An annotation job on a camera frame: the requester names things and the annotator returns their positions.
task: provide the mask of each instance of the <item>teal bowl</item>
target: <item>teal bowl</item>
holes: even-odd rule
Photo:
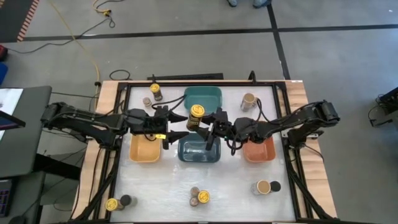
[[[221,141],[216,138],[211,150],[197,133],[191,133],[178,142],[178,158],[183,162],[217,162],[221,157]]]
[[[208,115],[223,105],[223,95],[217,86],[191,86],[185,89],[184,95],[184,106],[189,111],[193,105],[202,105]]]

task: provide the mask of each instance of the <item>yellow can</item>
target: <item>yellow can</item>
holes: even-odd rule
[[[163,99],[162,92],[160,91],[160,86],[156,83],[150,86],[150,91],[154,94],[154,98],[156,101],[160,101]]]
[[[199,128],[201,118],[205,115],[205,108],[202,105],[193,105],[187,121],[187,129],[194,131]]]
[[[201,190],[198,194],[198,201],[200,203],[207,203],[210,200],[210,194],[207,190]]]
[[[120,203],[120,201],[118,199],[109,198],[106,201],[105,208],[108,211],[112,212],[112,211],[115,211],[115,210],[122,210],[122,209],[124,209],[124,206]]]

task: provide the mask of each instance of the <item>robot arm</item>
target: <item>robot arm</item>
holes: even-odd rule
[[[248,140],[260,144],[274,133],[302,124],[301,127],[291,129],[287,133],[289,144],[298,146],[306,141],[309,134],[319,128],[332,127],[339,120],[335,108],[327,101],[307,104],[292,114],[273,121],[265,122],[251,118],[238,118],[233,125],[228,121],[227,113],[218,108],[216,113],[202,119],[205,124],[213,124],[212,129],[198,128],[196,132],[207,141],[207,150],[211,149],[215,138],[224,138],[233,155],[235,150],[241,149],[242,143]],[[236,147],[236,142],[240,142],[241,145]]]
[[[168,132],[168,122],[185,121],[187,117],[169,111],[167,106],[158,106],[155,115],[149,116],[144,110],[132,109],[123,114],[93,113],[80,110],[66,103],[48,105],[41,122],[47,129],[71,129],[83,139],[94,138],[100,147],[118,149],[118,139],[130,129],[131,134],[164,134],[164,149],[169,143],[186,136],[188,132]]]

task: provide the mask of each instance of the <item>monitor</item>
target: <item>monitor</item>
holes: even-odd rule
[[[0,111],[0,131],[23,127],[25,127],[25,122],[3,111]]]

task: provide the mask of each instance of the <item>yellow bowl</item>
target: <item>yellow bowl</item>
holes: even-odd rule
[[[149,141],[143,134],[133,135],[130,143],[130,159],[134,162],[156,162],[160,158],[160,144],[156,139]]]

